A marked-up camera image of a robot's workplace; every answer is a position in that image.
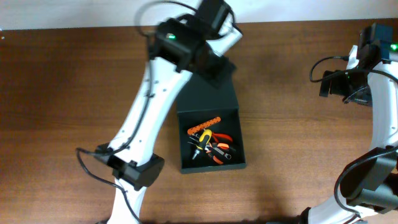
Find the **dark green box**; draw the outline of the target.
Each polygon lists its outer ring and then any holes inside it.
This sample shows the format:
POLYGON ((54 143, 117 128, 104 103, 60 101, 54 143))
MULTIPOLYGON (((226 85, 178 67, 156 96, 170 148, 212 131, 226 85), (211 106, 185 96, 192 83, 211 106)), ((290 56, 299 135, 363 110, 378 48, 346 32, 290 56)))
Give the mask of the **dark green box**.
POLYGON ((180 134, 181 173, 201 173, 219 170, 243 169, 246 167, 243 136, 239 118, 238 99, 232 78, 228 78, 220 88, 209 85, 202 77, 192 76, 176 99, 177 118, 180 134), (213 133, 230 135, 231 144, 237 153, 232 161, 219 165, 206 158, 204 154, 192 160, 193 146, 188 142, 195 141, 187 130, 219 116, 221 121, 209 127, 213 133))

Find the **orange socket bit rail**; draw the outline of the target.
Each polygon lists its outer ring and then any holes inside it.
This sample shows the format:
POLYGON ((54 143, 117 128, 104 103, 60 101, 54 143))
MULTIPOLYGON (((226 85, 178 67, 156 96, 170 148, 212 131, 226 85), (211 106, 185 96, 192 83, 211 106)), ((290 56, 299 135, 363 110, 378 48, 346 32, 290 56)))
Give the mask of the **orange socket bit rail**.
POLYGON ((215 117, 215 118, 213 118, 211 120, 205 121, 202 124, 196 125, 196 126, 190 128, 190 129, 188 129, 187 130, 187 134, 188 135, 193 135, 193 134, 195 134, 195 133, 197 133, 197 132, 199 132, 201 130, 209 128, 210 126, 212 126, 214 124, 219 123, 220 121, 221 121, 221 118, 219 116, 217 116, 217 117, 215 117))

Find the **small red cutting pliers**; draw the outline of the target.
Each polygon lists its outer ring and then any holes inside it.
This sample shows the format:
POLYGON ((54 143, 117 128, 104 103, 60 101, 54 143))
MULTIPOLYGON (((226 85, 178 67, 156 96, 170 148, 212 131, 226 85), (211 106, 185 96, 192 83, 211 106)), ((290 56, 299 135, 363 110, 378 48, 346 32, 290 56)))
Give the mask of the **small red cutting pliers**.
POLYGON ((233 138, 227 134, 212 133, 211 142, 215 142, 215 143, 233 142, 233 138))

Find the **yellow black screwdriver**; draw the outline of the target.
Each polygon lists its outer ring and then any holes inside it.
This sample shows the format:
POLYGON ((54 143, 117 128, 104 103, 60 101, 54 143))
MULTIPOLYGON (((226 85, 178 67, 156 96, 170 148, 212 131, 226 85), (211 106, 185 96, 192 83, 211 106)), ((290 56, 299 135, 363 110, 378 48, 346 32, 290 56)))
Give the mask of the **yellow black screwdriver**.
POLYGON ((200 136, 197 134, 192 136, 192 139, 195 141, 195 145, 197 147, 192 157, 193 160, 196 159, 196 157, 204 150, 206 145, 211 140, 212 134, 213 132, 210 129, 205 129, 200 136))

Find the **black orange needle-nose pliers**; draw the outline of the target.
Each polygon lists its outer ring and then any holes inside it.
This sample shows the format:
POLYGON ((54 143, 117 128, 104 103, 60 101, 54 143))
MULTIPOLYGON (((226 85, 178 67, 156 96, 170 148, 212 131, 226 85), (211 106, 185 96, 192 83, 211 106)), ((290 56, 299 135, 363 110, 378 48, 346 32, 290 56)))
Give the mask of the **black orange needle-nose pliers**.
MULTIPOLYGON (((193 146, 193 154, 195 152, 195 149, 197 148, 195 143, 193 142, 188 142, 189 144, 191 144, 193 146)), ((206 158, 209 158, 211 161, 215 162, 216 164, 219 165, 223 165, 223 164, 227 164, 228 162, 232 161, 233 156, 237 153, 237 149, 235 149, 231 144, 227 144, 227 143, 215 143, 215 142, 209 142, 206 147, 204 148, 204 150, 199 154, 202 155, 204 154, 206 158), (220 148, 221 150, 223 150, 224 152, 228 153, 231 155, 231 159, 228 160, 227 158, 223 157, 221 154, 219 154, 218 152, 216 152, 214 150, 215 147, 220 148)))

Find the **silver ring wrench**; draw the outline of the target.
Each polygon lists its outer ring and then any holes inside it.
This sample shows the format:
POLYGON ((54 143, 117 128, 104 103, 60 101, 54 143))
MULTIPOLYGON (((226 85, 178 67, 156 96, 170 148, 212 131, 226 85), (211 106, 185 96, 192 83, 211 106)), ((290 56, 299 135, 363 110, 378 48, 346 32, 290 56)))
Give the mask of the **silver ring wrench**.
POLYGON ((224 152, 224 151, 221 150, 220 148, 215 147, 214 150, 215 150, 216 152, 218 152, 219 154, 221 154, 223 157, 227 158, 228 160, 231 159, 231 155, 228 154, 228 153, 226 153, 226 152, 224 152))

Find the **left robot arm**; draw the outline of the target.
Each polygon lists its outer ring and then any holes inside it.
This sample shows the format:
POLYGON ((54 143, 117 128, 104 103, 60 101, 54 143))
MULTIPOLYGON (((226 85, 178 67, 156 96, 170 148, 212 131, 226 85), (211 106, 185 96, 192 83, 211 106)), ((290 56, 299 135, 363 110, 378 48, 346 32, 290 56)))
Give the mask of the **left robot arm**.
POLYGON ((224 1, 202 1, 189 14, 161 22, 147 34, 148 61, 139 92, 117 135, 99 145, 94 157, 112 168, 116 189, 110 223, 138 223, 146 189, 158 178, 163 158, 154 143, 171 105, 192 76, 213 86, 229 77, 234 65, 225 53, 241 37, 231 25, 231 7, 224 1))

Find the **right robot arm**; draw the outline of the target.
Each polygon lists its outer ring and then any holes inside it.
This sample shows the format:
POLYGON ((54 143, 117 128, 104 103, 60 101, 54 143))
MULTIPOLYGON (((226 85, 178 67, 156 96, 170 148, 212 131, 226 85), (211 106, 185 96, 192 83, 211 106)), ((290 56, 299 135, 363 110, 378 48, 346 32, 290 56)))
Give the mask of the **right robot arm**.
POLYGON ((344 70, 325 71, 319 95, 342 96, 343 103, 369 106, 373 134, 369 151, 338 176, 333 195, 306 208, 297 223, 364 223, 366 217, 397 210, 397 42, 393 28, 374 23, 364 28, 342 60, 344 70))

